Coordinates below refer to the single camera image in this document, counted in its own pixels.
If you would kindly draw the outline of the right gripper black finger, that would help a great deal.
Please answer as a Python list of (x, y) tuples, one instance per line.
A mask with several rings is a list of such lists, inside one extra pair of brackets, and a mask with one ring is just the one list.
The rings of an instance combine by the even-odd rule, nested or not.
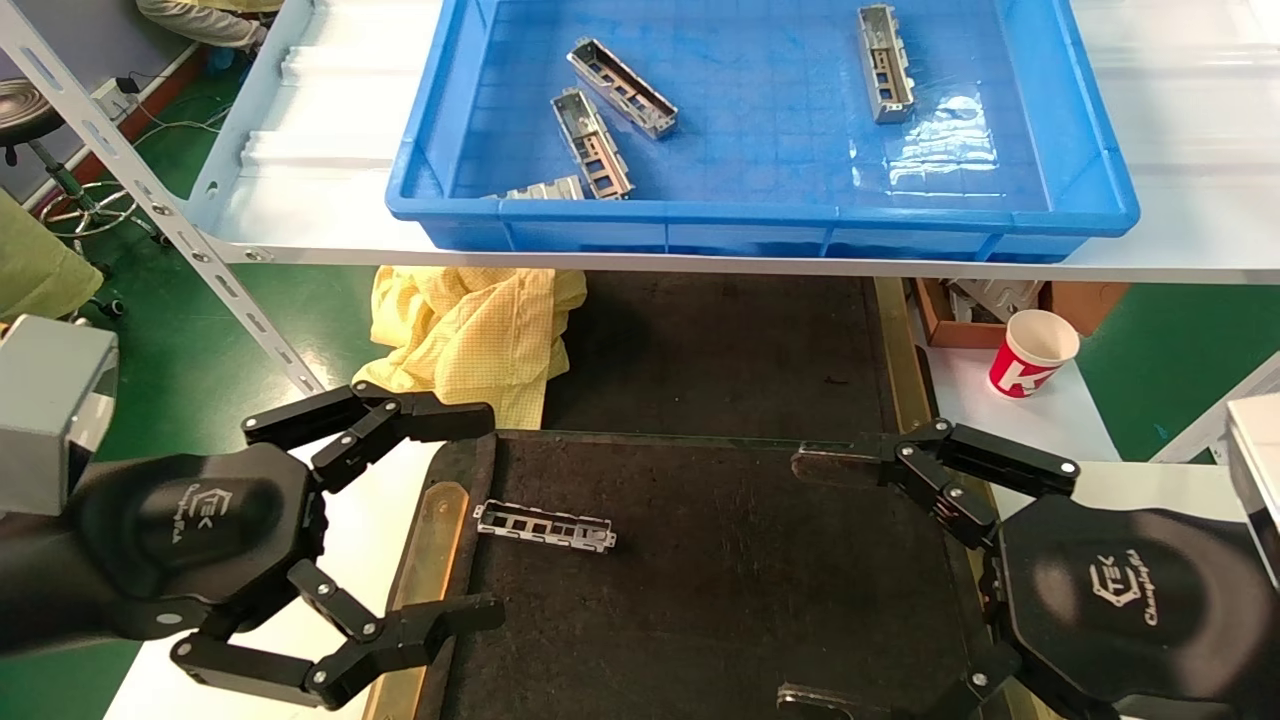
[(849, 694), (785, 683), (777, 689), (777, 708), (791, 719), (970, 719), (1021, 669), (1021, 655), (1000, 642), (973, 659), (923, 710), (878, 707)]

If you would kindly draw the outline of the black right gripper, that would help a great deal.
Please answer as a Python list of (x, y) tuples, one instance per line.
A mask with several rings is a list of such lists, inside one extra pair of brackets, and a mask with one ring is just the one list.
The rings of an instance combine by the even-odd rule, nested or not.
[[(936, 418), (908, 433), (805, 442), (797, 479), (876, 471), (969, 550), (998, 534), (996, 611), (1019, 682), (1066, 719), (1275, 719), (1277, 592), (1248, 527), (1068, 497), (1078, 462)], [(1000, 528), (972, 477), (1038, 498)]]

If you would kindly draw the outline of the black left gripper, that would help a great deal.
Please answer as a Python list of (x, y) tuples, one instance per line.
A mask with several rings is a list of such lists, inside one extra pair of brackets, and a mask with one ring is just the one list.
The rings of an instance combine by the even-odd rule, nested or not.
[[(451, 639), (499, 628), (504, 605), (467, 594), (375, 616), (312, 561), (326, 530), (321, 491), (343, 491), (404, 439), (477, 439), (495, 428), (489, 404), (360, 380), (246, 418), (252, 446), (233, 454), (90, 465), (70, 528), (108, 588), (108, 633), (155, 641), (198, 628), (172, 651), (193, 682), (329, 711), (388, 673), (429, 667)], [(311, 471), (284, 451), (328, 437)], [(342, 634), (337, 650), (312, 661), (230, 642), (293, 600)]]

